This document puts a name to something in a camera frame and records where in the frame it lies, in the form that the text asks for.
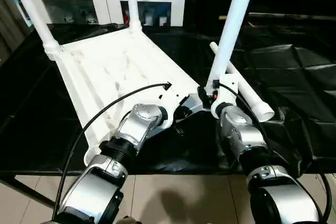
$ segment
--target black tarp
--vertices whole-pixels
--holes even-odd
[[[333,23],[244,26],[232,62],[275,116],[264,123],[272,147],[296,174],[313,159],[336,170],[336,56]],[[54,25],[67,43],[114,31],[108,26]],[[207,37],[183,28],[144,28],[169,57],[201,85],[214,54]],[[0,173],[60,174],[80,124],[54,62],[32,33],[0,68]],[[201,112],[147,140],[132,173],[229,174],[215,142],[216,121]],[[70,174],[83,168],[83,138]]]

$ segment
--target white pvc pipe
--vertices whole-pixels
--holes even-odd
[[[138,2],[137,0],[128,0],[128,9],[130,11],[130,28],[131,30],[141,30],[139,20]]]
[[[35,4],[32,0],[21,0],[23,6],[25,7],[30,19],[33,21],[34,27],[37,30],[42,42],[45,52],[51,54],[55,51],[60,50],[58,42],[52,36],[48,26],[43,22]]]
[[[231,1],[222,36],[220,37],[218,53],[215,56],[208,78],[207,92],[212,93],[212,81],[219,80],[221,73],[226,71],[249,1],[250,0]]]
[[[216,54],[218,51],[218,46],[216,43],[211,42],[210,47],[212,51]],[[248,84],[245,78],[239,73],[239,71],[233,66],[229,61],[226,71],[228,73],[235,73],[238,77],[238,90],[245,98],[248,105],[251,107],[252,111],[257,116],[260,122],[266,122],[274,116],[274,111],[272,108],[264,102],[258,94],[253,90],[253,88]]]

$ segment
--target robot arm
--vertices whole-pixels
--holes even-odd
[[[318,223],[319,213],[314,201],[283,166],[272,161],[262,134],[253,126],[251,118],[232,104],[235,101],[219,102],[223,94],[227,93],[218,91],[211,111],[219,118],[221,141],[229,144],[247,176],[256,224]],[[100,145],[101,153],[68,190],[57,217],[47,223],[111,223],[119,211],[123,198],[120,188],[130,165],[147,134],[166,118],[162,107],[136,104],[119,124],[115,136]]]
[[[247,176],[256,224],[318,223],[314,201],[283,166],[274,163],[271,151],[251,118],[229,103],[218,103],[212,110],[220,119],[221,142],[229,143]]]
[[[110,141],[99,147],[83,174],[68,190],[52,222],[58,224],[108,224],[115,219],[123,198],[120,188],[147,134],[166,120],[156,105],[136,104]]]

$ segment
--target black cable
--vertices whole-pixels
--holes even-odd
[[[228,91],[230,91],[232,94],[235,95],[236,98],[238,98],[238,100],[245,106],[245,108],[248,110],[248,112],[250,113],[250,115],[252,116],[252,118],[254,119],[255,123],[259,126],[260,132],[262,134],[262,136],[264,137],[265,143],[267,144],[268,149],[270,150],[271,154],[273,154],[273,148],[271,147],[271,145],[269,144],[268,141],[268,137],[266,135],[266,131],[263,127],[263,125],[259,122],[257,116],[255,115],[255,113],[251,110],[250,106],[245,102],[245,100],[243,99],[243,97],[241,97],[239,94],[237,94],[237,92],[235,92],[233,89],[231,89],[230,87],[222,84],[219,82],[219,86],[227,89]]]
[[[59,182],[59,186],[58,186],[58,190],[57,190],[57,196],[56,196],[56,201],[55,201],[55,206],[54,206],[54,211],[52,213],[52,220],[56,217],[57,212],[58,212],[58,208],[59,208],[59,202],[61,199],[61,194],[62,194],[62,190],[63,190],[63,186],[64,186],[64,181],[65,181],[65,177],[67,175],[67,171],[69,169],[69,165],[70,165],[70,161],[72,158],[72,155],[74,154],[75,148],[77,146],[77,144],[79,143],[80,138],[82,137],[82,135],[84,134],[84,132],[88,129],[88,127],[102,114],[104,113],[106,110],[108,110],[110,107],[112,107],[113,105],[115,105],[116,103],[122,101],[123,99],[130,97],[131,95],[134,95],[135,93],[138,93],[140,91],[143,91],[145,89],[150,89],[150,88],[154,88],[154,87],[160,87],[163,86],[165,88],[165,90],[167,90],[171,84],[170,83],[159,83],[159,84],[153,84],[153,85],[149,85],[137,90],[134,90],[128,94],[123,95],[122,97],[119,97],[118,99],[116,99],[115,101],[111,102],[109,105],[107,105],[105,108],[103,108],[101,111],[99,111],[81,130],[81,132],[79,133],[79,135],[77,136],[77,138],[75,139],[75,141],[72,144],[72,147],[70,149],[70,152],[68,153],[67,156],[67,160],[65,162],[64,168],[63,168],[63,173],[62,173],[62,177],[61,180]]]
[[[317,164],[316,165],[318,170],[319,170],[319,174],[322,178],[322,181],[324,183],[324,187],[326,188],[325,193],[327,195],[327,203],[326,203],[326,209],[324,210],[324,214],[323,214],[323,221],[324,223],[327,223],[329,216],[330,216],[330,212],[331,212],[331,208],[332,208],[332,195],[331,195],[331,189],[330,189],[330,185],[328,182],[327,177],[325,176],[325,174],[321,171],[320,166]]]
[[[120,120],[120,122],[124,121],[124,119],[126,118],[126,116],[128,116],[130,113],[131,113],[131,111],[127,112],[127,113],[122,117],[122,119]]]
[[[323,215],[322,215],[322,212],[321,212],[321,209],[319,207],[319,205],[317,205],[315,199],[313,198],[313,196],[307,191],[307,189],[303,186],[303,184],[301,184],[300,181],[298,181],[296,178],[294,178],[295,182],[306,192],[306,194],[308,194],[308,196],[311,198],[311,200],[313,201],[315,207],[316,207],[316,210],[317,210],[317,214],[319,216],[319,224],[326,224],[327,222],[323,220]]]

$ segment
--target tile floor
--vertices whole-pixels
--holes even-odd
[[[56,197],[59,177],[17,176],[22,183],[50,199]],[[68,177],[65,190],[75,178]],[[333,209],[328,223],[336,223],[336,179],[328,180],[333,190]],[[317,175],[300,181],[324,209],[326,194]],[[126,215],[144,224],[252,224],[245,177],[137,175],[129,176],[122,189],[124,200],[117,219]],[[0,184],[0,216],[3,224],[39,224],[50,220],[51,209]]]

